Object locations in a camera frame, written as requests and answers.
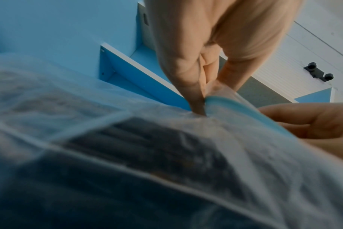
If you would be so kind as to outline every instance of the plastic bag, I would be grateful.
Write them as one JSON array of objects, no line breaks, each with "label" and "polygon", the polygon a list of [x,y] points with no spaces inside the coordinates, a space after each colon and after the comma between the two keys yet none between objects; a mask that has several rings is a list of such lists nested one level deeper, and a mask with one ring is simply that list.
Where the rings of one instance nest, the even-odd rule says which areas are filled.
[{"label": "plastic bag", "polygon": [[0,55],[0,228],[342,229],[343,161],[213,87],[205,118]]}]

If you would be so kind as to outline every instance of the transparent plastic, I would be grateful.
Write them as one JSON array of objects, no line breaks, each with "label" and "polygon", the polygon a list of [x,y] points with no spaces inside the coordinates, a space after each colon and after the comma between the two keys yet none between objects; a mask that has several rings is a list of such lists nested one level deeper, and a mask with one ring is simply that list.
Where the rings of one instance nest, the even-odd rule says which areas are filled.
[{"label": "transparent plastic", "polygon": [[206,118],[0,55],[0,228],[343,229],[343,161],[214,86]]}]

